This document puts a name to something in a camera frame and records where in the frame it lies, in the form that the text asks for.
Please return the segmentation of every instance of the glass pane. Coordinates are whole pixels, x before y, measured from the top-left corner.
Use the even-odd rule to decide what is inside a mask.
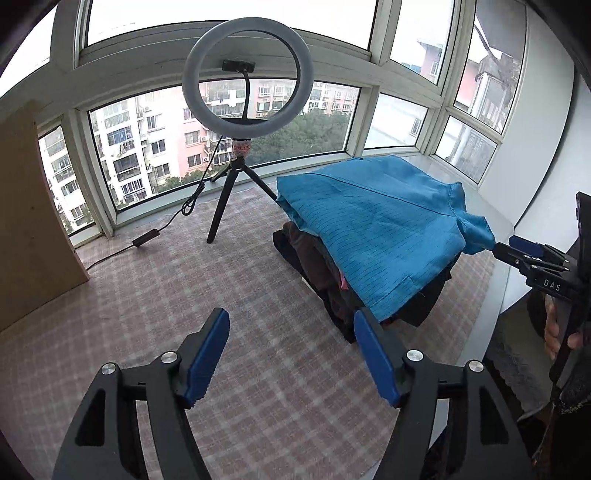
[[[66,232],[94,223],[76,181],[61,127],[39,139],[39,150],[53,203]]]
[[[496,143],[450,117],[435,155],[479,182],[496,148]]]
[[[265,17],[368,48],[375,0],[226,0],[223,5],[199,5],[194,0],[93,0],[88,45],[140,28],[177,22]]]
[[[251,79],[250,118],[267,118],[289,100],[295,80]],[[244,80],[201,82],[209,108],[219,117],[240,117]],[[292,123],[252,141],[250,166],[303,155],[342,151],[359,89],[315,82],[310,100]],[[113,124],[113,114],[118,117]],[[138,95],[89,115],[102,170],[115,206],[121,209],[178,186],[199,181],[219,135],[191,115],[181,87]],[[232,140],[220,143],[206,178],[232,157]]]
[[[515,96],[525,48],[525,6],[478,0],[456,107],[503,131]]]
[[[426,114],[426,107],[380,93],[365,148],[414,146]]]
[[[0,77],[0,97],[39,67],[49,62],[49,46],[56,9],[49,12],[35,25],[18,47]]]
[[[437,84],[453,0],[402,0],[390,58]]]

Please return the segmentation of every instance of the tripod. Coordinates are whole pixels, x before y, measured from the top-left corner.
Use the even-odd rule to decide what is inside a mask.
[[[220,195],[220,199],[217,202],[216,211],[213,214],[212,225],[209,228],[209,234],[207,236],[207,243],[210,244],[215,240],[217,229],[220,226],[220,222],[222,221],[223,211],[226,209],[226,204],[228,203],[228,199],[230,198],[230,194],[232,193],[232,187],[234,186],[234,182],[236,182],[236,178],[240,172],[246,173],[254,183],[256,183],[263,191],[273,199],[273,201],[277,200],[277,195],[269,188],[262,178],[256,174],[256,172],[250,168],[244,162],[244,156],[238,155],[234,160],[230,160],[229,165],[222,170],[221,172],[217,173],[213,176],[210,181],[218,180],[222,175],[228,174],[226,177],[226,182],[223,185],[222,194]]]

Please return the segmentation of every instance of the tripod leg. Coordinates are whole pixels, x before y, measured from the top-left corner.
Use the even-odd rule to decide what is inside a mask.
[[[226,204],[228,203],[228,199],[232,193],[232,187],[234,186],[236,177],[238,177],[238,170],[230,168],[230,170],[228,170],[228,176],[226,177],[226,183],[223,185],[222,194],[220,195],[220,199],[217,202],[216,211],[213,214],[212,225],[209,228],[209,235],[207,236],[208,244],[215,240],[217,228],[220,226],[220,222],[222,221],[223,211],[226,208]]]
[[[217,172],[213,177],[209,177],[209,181],[211,181],[211,182],[218,181],[220,179],[220,177],[222,177],[226,173],[228,173],[228,170],[230,170],[230,164],[228,164],[228,166],[226,168],[224,168],[222,171]]]
[[[269,188],[269,185],[262,181],[262,178],[260,178],[260,176],[257,175],[252,168],[250,168],[248,165],[243,165],[242,169],[244,170],[244,173],[246,173],[246,175],[252,178],[252,181],[254,183],[256,183],[260,188],[262,188],[263,191],[273,199],[273,201],[277,200],[277,195],[275,195],[275,192],[273,192],[273,190]]]

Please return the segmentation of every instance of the blue shirt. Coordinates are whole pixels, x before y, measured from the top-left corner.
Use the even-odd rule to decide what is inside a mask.
[[[486,219],[447,184],[400,157],[353,158],[277,178],[277,203],[319,236],[378,320],[396,313],[459,253],[495,246]]]

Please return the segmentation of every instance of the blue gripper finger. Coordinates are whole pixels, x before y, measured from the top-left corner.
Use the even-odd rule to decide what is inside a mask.
[[[226,346],[230,335],[228,313],[223,309],[215,309],[201,331],[192,335],[201,334],[205,334],[206,337],[187,370],[187,388],[183,394],[191,406],[205,396],[209,382],[211,382],[217,363]]]
[[[400,402],[400,392],[394,382],[394,367],[361,310],[355,312],[353,328],[365,363],[378,388],[379,396],[387,400],[390,406],[396,407]]]

